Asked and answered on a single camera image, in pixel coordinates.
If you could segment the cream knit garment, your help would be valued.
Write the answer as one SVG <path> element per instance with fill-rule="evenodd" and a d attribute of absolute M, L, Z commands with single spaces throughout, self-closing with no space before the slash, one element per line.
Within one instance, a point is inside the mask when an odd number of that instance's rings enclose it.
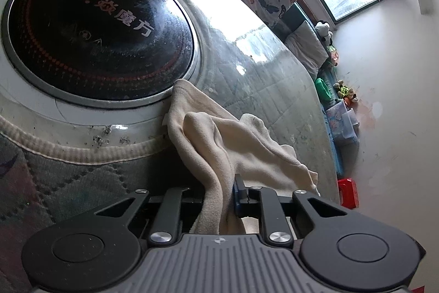
<path fill-rule="evenodd" d="M 298 189 L 318 192 L 318 174 L 297 159 L 292 146 L 274 141 L 261 119 L 236 118 L 187 80 L 173 86 L 167 130 L 182 162 L 205 188 L 192 233 L 258 233 L 256 219 L 234 213 L 236 175 L 250 187 L 272 188 L 284 196 Z"/>

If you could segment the red plastic stool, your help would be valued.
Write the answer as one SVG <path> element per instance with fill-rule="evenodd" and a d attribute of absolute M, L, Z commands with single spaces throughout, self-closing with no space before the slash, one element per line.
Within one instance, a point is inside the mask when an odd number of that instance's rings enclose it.
<path fill-rule="evenodd" d="M 356 182 L 352 178 L 342 178 L 338 180 L 340 204 L 348 209 L 359 207 L 359 197 Z"/>

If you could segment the clear plastic storage box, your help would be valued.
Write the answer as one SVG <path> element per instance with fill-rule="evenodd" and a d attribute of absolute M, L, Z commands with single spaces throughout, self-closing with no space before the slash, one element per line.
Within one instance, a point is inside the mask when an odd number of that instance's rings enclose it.
<path fill-rule="evenodd" d="M 347 109 L 344 102 L 338 102 L 326 110 L 326 115 L 333 141 L 337 146 L 358 144 L 356 127 L 359 126 L 359 122 L 352 109 Z"/>

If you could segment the green plastic bowl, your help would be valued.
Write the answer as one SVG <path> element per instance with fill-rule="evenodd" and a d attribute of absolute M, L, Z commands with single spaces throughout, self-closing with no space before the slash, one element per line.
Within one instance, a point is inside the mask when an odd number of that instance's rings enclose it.
<path fill-rule="evenodd" d="M 320 102 L 323 105 L 329 106 L 334 104 L 333 99 L 333 93 L 331 92 L 330 88 L 327 86 L 327 84 L 322 80 L 322 78 L 318 77 L 314 81 L 317 95 L 319 97 Z"/>

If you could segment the small plush toys pile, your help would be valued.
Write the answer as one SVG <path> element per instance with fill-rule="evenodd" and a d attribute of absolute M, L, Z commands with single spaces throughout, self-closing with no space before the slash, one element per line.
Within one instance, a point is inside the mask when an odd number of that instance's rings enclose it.
<path fill-rule="evenodd" d="M 359 98 L 357 97 L 355 90 L 346 86 L 343 80 L 339 80 L 334 83 L 333 89 L 335 90 L 339 99 L 343 100 L 346 106 L 351 107 L 353 104 L 359 102 Z"/>

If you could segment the grey cushion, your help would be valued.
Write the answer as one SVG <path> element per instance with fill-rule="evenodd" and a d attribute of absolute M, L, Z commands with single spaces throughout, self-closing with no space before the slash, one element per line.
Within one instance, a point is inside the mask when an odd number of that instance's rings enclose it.
<path fill-rule="evenodd" d="M 306 68 L 313 80 L 316 80 L 322 65 L 329 58 L 324 45 L 317 37 L 308 21 L 286 37 L 284 44 Z"/>

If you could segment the dark blue sofa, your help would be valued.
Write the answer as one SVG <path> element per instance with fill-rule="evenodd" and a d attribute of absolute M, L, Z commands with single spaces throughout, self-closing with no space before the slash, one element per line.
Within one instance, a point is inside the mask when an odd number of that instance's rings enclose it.
<path fill-rule="evenodd" d="M 329 55 L 298 1 L 188 0 L 201 51 L 192 83 L 234 116 L 259 117 L 329 195 L 339 159 L 315 84 Z"/>

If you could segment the panda plush toy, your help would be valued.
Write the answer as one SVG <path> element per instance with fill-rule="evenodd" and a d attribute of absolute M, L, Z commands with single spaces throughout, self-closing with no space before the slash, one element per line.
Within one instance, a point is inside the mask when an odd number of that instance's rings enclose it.
<path fill-rule="evenodd" d="M 315 31 L 326 46 L 333 44 L 333 32 L 327 21 L 318 21 L 315 26 Z"/>

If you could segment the black round induction cooktop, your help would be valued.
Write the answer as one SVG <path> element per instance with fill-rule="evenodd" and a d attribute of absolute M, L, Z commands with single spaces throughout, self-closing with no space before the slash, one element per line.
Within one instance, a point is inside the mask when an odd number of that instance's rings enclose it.
<path fill-rule="evenodd" d="M 7 0 L 1 31 L 7 58 L 28 83 L 91 108 L 161 101 L 199 59 L 177 0 Z"/>

